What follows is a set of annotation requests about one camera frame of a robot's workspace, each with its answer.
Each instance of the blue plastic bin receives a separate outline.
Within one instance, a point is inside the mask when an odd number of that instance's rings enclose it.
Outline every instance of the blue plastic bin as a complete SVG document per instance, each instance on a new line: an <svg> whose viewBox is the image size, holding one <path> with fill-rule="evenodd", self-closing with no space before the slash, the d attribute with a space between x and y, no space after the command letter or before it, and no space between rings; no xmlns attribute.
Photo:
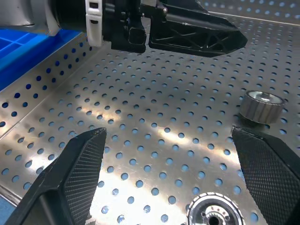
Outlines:
<svg viewBox="0 0 300 225"><path fill-rule="evenodd" d="M79 32L61 30L55 37L0 30L0 90L6 88Z"/></svg>

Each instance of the screw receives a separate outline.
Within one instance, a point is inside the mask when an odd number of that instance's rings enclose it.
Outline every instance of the screw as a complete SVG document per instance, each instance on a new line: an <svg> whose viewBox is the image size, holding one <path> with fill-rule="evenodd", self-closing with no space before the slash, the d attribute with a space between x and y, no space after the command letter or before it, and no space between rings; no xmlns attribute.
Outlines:
<svg viewBox="0 0 300 225"><path fill-rule="evenodd" d="M163 8L163 13L164 13L164 16L166 16L166 15L167 15L167 13L168 13L168 9L167 9L166 7L164 7L164 8Z"/></svg>

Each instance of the robotic arm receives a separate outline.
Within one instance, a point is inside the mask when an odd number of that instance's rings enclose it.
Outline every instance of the robotic arm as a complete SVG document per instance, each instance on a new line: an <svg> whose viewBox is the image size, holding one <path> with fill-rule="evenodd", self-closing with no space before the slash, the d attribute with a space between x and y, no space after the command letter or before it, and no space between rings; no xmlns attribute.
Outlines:
<svg viewBox="0 0 300 225"><path fill-rule="evenodd" d="M224 18L209 14L197 0L4 0L0 27L55 35L59 29L87 32L91 46L102 38L112 49L145 52L142 18L151 20L149 47L215 57L247 43Z"/></svg>

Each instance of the silver cylindrical part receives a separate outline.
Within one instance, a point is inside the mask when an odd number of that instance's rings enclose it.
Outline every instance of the silver cylindrical part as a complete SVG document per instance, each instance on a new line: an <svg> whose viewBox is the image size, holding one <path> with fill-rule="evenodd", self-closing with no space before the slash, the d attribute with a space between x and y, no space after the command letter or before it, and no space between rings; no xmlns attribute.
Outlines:
<svg viewBox="0 0 300 225"><path fill-rule="evenodd" d="M262 124L275 123L280 116L285 101L273 94L248 91L240 106L240 114L245 118Z"/></svg>

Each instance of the perforated steel plate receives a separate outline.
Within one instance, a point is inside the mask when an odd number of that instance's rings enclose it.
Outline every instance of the perforated steel plate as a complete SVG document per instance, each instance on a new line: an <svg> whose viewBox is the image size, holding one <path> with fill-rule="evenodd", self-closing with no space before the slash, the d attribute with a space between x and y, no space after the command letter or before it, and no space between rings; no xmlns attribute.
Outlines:
<svg viewBox="0 0 300 225"><path fill-rule="evenodd" d="M1 192L17 203L70 138L106 127L88 222L181 225L193 198L218 192L238 204L246 224L266 224L246 190L231 128L246 90L282 96L282 118L264 129L300 155L300 30L232 21L249 42L227 56L136 54L109 44L96 52L72 41L2 91ZM93 56L61 76L83 52Z"/></svg>

